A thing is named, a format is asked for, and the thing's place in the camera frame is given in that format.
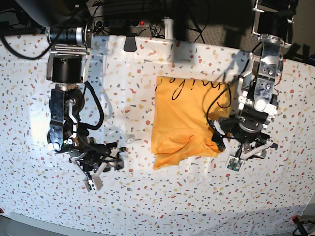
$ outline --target yellow t-shirt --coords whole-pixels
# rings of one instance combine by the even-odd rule
[[[153,169],[178,165],[190,156],[216,157],[220,151],[211,141],[213,130],[206,121],[212,101],[227,83],[205,80],[157,77],[151,151]],[[209,118],[228,117],[233,88],[222,95],[209,112]]]

